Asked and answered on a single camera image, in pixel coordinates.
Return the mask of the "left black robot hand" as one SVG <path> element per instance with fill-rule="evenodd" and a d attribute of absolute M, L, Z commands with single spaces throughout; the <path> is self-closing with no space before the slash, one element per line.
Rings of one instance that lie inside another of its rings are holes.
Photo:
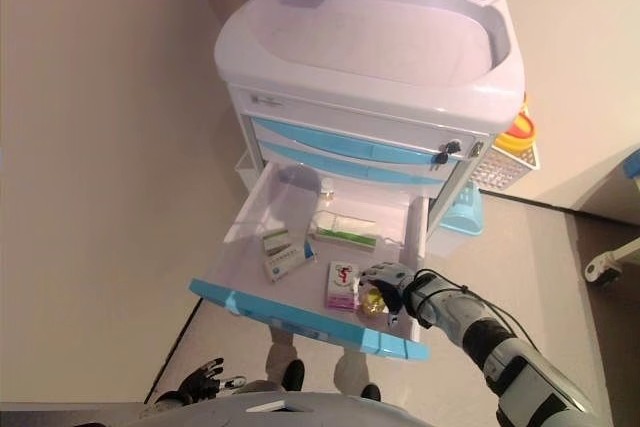
<path fill-rule="evenodd" d="M 245 376 L 224 377 L 224 359 L 214 358 L 190 373 L 179 385 L 178 391 L 192 403 L 210 400 L 220 392 L 239 389 L 246 385 Z"/>

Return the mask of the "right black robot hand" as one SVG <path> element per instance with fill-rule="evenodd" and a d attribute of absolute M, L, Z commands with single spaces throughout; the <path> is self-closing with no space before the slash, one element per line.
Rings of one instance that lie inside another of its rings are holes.
<path fill-rule="evenodd" d="M 400 263 L 382 262 L 364 269 L 358 277 L 359 285 L 371 285 L 378 289 L 387 307 L 387 325 L 393 328 L 405 308 L 404 291 L 415 274 Z"/>

